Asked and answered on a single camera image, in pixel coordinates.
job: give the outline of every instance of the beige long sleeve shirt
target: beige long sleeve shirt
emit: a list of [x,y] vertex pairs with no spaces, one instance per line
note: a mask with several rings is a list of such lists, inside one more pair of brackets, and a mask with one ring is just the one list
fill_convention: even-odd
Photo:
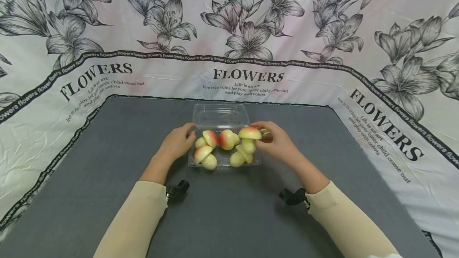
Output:
[[[333,182],[306,194],[309,213],[327,230],[346,258],[401,258],[392,243]],[[137,182],[97,247],[94,258],[145,258],[167,208],[166,187]]]

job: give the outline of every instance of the black clip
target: black clip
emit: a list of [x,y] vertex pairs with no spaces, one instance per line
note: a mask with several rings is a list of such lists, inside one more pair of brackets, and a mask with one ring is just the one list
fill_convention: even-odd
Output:
[[282,198],[287,205],[305,203],[306,207],[309,209],[310,205],[306,198],[306,190],[304,188],[299,188],[295,193],[292,193],[290,190],[284,188],[284,190],[279,193],[279,197]]
[[181,195],[184,195],[189,187],[190,187],[190,183],[188,183],[186,180],[181,180],[178,183],[178,185],[167,184],[166,185],[166,197],[167,198],[179,197]]

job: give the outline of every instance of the mushroom-shaped apple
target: mushroom-shaped apple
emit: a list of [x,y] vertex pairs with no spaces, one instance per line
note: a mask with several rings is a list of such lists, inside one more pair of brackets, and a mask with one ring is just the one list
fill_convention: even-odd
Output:
[[194,143],[194,146],[196,147],[196,149],[199,149],[200,147],[203,147],[203,146],[206,146],[206,145],[208,145],[208,144],[206,143],[206,140],[203,137],[198,138],[196,140],[196,143]]
[[208,170],[213,170],[217,167],[217,158],[211,152],[211,146],[200,147],[194,151],[193,159],[196,164],[202,163]]
[[201,161],[201,164],[208,170],[214,170],[217,167],[217,158],[211,153]]
[[210,131],[210,130],[203,131],[202,136],[206,140],[206,143],[208,144],[208,146],[211,146],[212,149],[217,147],[218,138],[217,138],[217,135],[213,131]]
[[259,129],[248,126],[239,131],[239,137],[242,138],[242,147],[244,150],[248,153],[254,153],[255,144],[253,140],[261,140],[261,133]]
[[239,144],[239,137],[233,133],[230,129],[225,129],[218,136],[218,143],[224,150],[232,150],[234,146]]
[[229,165],[238,168],[245,162],[244,155],[241,152],[235,152],[229,157]]
[[236,149],[238,152],[242,153],[242,156],[244,156],[245,162],[247,162],[247,164],[251,164],[253,162],[253,154],[246,152],[244,147],[239,145],[236,146]]

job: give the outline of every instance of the hand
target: hand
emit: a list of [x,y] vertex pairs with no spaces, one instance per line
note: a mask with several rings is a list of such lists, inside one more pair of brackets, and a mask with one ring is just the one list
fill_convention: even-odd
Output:
[[188,152],[196,140],[194,131],[188,135],[194,126],[196,126],[194,123],[185,123],[182,127],[173,129],[163,140],[156,155],[174,162]]
[[290,167],[293,167],[296,162],[306,159],[280,126],[273,122],[256,122],[252,123],[251,126],[269,131],[269,134],[263,135],[260,141],[255,141],[257,149],[269,153]]
[[187,138],[187,134],[194,126],[194,123],[185,123],[182,127],[173,129],[163,140],[157,153],[151,158],[150,164],[148,164],[140,180],[164,184],[173,162],[188,152],[196,140],[194,131]]

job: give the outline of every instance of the gray table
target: gray table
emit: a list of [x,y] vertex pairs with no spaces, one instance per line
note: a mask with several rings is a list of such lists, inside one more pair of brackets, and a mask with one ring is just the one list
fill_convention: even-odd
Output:
[[[0,257],[92,257],[163,137],[191,120],[195,103],[109,99],[2,243]],[[251,121],[272,120],[283,127],[405,258],[437,257],[333,110],[245,106]],[[148,257],[342,257],[304,206],[280,200],[282,188],[300,185],[271,158],[260,166],[209,174],[188,167],[184,157],[169,173],[170,182],[181,179],[190,189],[170,202]]]

